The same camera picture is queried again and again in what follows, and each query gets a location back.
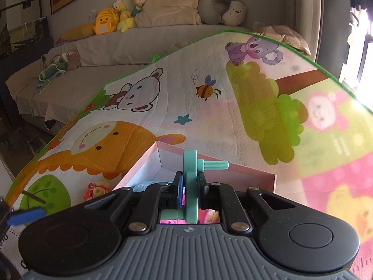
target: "pink box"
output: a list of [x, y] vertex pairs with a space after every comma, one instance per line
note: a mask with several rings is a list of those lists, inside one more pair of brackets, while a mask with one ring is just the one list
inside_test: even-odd
[[[136, 186], [143, 181], [172, 182], [175, 173], [183, 170], [184, 149], [156, 141], [135, 163], [115, 189]], [[197, 153], [198, 159], [221, 161]], [[276, 175], [239, 164], [229, 163], [227, 171], [204, 171], [207, 182], [229, 184], [236, 191], [245, 192], [250, 186], [274, 193]]]

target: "blanket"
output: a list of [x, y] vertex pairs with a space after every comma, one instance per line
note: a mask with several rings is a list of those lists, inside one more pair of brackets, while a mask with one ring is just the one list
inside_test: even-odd
[[6, 199], [50, 215], [81, 203], [91, 182], [113, 188], [156, 140], [179, 144], [277, 174], [278, 194], [349, 222], [361, 240], [352, 271], [368, 279], [372, 128], [372, 112], [295, 49], [224, 31], [106, 84]]

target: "yellow backpack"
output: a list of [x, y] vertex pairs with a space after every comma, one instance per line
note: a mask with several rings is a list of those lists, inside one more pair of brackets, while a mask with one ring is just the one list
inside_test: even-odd
[[105, 8], [98, 13], [96, 23], [92, 29], [94, 30], [96, 36], [104, 35], [106, 33], [116, 31], [118, 23], [119, 17], [118, 14], [114, 12], [114, 8]]

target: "cartoon bee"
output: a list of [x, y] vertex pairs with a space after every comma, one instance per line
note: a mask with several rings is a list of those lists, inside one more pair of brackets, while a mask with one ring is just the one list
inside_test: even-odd
[[212, 96], [212, 94], [216, 94], [216, 98], [219, 98], [219, 95], [221, 95], [221, 91], [219, 89], [213, 89], [212, 88], [212, 86], [215, 83], [216, 83], [216, 80], [211, 80], [210, 75], [206, 76], [205, 84], [201, 85], [199, 87], [196, 87], [197, 93], [195, 95], [199, 98], [205, 99], [205, 102], [207, 101], [207, 98]]

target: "metal rivet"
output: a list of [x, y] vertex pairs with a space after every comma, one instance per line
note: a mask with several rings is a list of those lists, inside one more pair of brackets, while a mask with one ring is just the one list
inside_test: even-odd
[[235, 231], [247, 231], [250, 228], [250, 225], [245, 222], [234, 222], [231, 224], [231, 227]]
[[146, 224], [142, 222], [133, 222], [128, 226], [128, 228], [131, 231], [144, 231], [146, 230]]

